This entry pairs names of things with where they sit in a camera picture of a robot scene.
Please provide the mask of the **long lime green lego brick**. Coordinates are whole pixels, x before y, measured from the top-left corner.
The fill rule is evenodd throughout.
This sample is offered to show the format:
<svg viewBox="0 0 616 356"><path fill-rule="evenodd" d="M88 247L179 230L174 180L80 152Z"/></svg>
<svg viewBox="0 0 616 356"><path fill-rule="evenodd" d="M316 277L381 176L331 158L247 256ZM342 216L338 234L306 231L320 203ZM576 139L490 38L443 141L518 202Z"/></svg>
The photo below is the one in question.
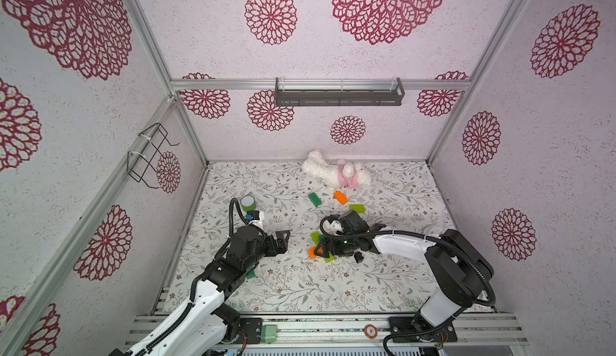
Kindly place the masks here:
<svg viewBox="0 0 616 356"><path fill-rule="evenodd" d="M315 245L318 245L321 239L321 234L319 232L313 232L311 234L311 239L313 240Z"/></svg>

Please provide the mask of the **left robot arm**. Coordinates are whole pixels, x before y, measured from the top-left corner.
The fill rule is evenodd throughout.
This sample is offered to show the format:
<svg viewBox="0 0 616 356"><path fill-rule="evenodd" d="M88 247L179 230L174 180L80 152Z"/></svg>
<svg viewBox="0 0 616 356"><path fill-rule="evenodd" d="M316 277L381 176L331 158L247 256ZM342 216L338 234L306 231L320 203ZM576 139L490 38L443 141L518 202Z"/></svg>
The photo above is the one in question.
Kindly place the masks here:
<svg viewBox="0 0 616 356"><path fill-rule="evenodd" d="M272 234L242 214L239 200L229 202L229 237L213 260L192 281L189 296L155 330L129 350L112 355L203 355L240 333L241 315L228 298L264 257L288 250L290 231Z"/></svg>

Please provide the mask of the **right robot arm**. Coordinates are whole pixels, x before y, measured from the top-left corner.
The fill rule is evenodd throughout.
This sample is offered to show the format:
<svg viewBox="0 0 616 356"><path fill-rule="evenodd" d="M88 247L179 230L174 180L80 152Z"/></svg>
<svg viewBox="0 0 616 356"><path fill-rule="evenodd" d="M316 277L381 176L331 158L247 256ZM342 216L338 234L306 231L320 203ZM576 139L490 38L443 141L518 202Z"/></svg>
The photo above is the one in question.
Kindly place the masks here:
<svg viewBox="0 0 616 356"><path fill-rule="evenodd" d="M368 224L355 211L321 219L319 256L353 256L359 263L363 253L402 256L422 261L432 271L438 288L412 319L415 332L426 335L448 326L474 306L493 308L497 297L490 281L491 264L457 230L428 235L385 224Z"/></svg>

